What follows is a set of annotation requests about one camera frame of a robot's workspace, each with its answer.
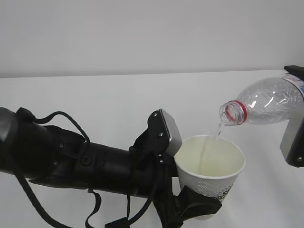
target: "white table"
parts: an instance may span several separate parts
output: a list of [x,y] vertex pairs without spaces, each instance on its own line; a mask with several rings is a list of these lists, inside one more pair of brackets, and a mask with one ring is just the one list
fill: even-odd
[[[145,130],[150,113],[164,108],[175,119],[182,138],[213,134],[220,105],[235,98],[250,83],[279,76],[280,70],[191,74],[71,76],[0,79],[0,106],[31,110],[37,118],[53,111],[73,116],[92,142],[127,149]],[[52,124],[76,131],[63,117]],[[287,123],[245,124],[224,129],[222,137],[245,153],[247,165],[212,219],[185,222],[184,228],[300,228],[304,224],[304,168],[287,165],[279,145]],[[1,227],[49,227],[37,214],[14,176],[0,174]],[[175,192],[178,183],[175,180]],[[61,190],[32,185],[51,216],[83,228],[94,207],[85,190]],[[100,228],[126,215],[126,196],[101,192],[102,209],[90,219]],[[145,199],[132,198],[131,215]],[[161,227],[150,206],[133,228]]]

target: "water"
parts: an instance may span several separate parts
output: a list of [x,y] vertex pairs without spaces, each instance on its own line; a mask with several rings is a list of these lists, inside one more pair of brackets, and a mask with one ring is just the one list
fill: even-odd
[[224,127],[224,123],[223,122],[220,122],[219,125],[218,125],[218,129],[217,129],[217,132],[215,133],[213,139],[214,140],[217,140],[217,138],[219,137],[220,133],[222,132],[223,130],[223,127]]
[[205,168],[207,167],[207,162],[210,158],[210,155],[212,153],[212,145],[215,144],[217,138],[219,137],[219,135],[221,134],[222,130],[224,127],[224,123],[220,122],[217,128],[217,131],[213,137],[213,140],[211,139],[205,139],[205,142],[202,146],[201,152],[200,152],[200,156],[199,156],[199,168],[198,168],[198,174],[201,175],[206,175],[206,170]]

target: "cup rim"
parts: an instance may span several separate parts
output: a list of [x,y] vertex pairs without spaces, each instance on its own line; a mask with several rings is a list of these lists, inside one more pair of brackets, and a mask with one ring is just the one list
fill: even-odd
[[[190,136],[190,137],[184,139],[183,142],[186,141],[186,140],[188,140],[188,139],[191,139],[191,138],[206,137],[206,136],[211,136],[211,137],[213,137],[212,135],[209,135],[209,134],[198,134],[198,135]],[[243,151],[242,151],[237,145],[235,145],[233,142],[231,142],[231,141],[229,141],[229,140],[223,139],[223,138],[221,138],[221,137],[219,137],[218,139],[221,139],[221,140],[224,140],[224,141],[226,141],[226,142],[228,142],[228,143],[231,143],[232,145],[234,145],[234,146],[241,152],[241,154],[242,154],[242,156],[243,156],[243,158],[244,158],[244,164],[243,164],[242,168],[240,168],[237,172],[232,173],[232,174],[229,174],[229,175],[226,175],[226,176],[205,176],[205,175],[196,174],[196,173],[190,172],[190,171],[184,169],[183,167],[181,167],[181,166],[176,162],[175,156],[174,156],[175,164],[176,164],[181,170],[183,170],[185,173],[190,174],[191,176],[195,176],[195,177],[201,178],[201,179],[221,180],[221,179],[227,179],[227,178],[230,178],[230,177],[239,175],[239,174],[242,172],[242,170],[244,169],[245,165],[246,165],[246,157],[245,157]]]

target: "black bracket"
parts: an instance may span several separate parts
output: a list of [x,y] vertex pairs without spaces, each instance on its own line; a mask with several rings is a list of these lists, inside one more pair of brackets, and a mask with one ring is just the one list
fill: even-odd
[[165,171],[165,178],[166,188],[153,200],[163,228],[180,228],[188,219],[215,214],[221,208],[219,200],[200,195],[187,186],[174,196],[169,169]]

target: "black strap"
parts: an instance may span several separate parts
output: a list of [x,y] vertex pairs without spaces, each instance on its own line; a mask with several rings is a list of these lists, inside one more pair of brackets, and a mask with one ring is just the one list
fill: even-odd
[[90,224],[89,224],[89,219],[97,213],[97,211],[100,209],[101,206],[101,196],[94,192],[93,189],[89,189],[87,191],[88,193],[92,193],[95,196],[95,207],[94,210],[92,211],[92,213],[87,217],[87,219],[85,220],[85,228],[93,228]]

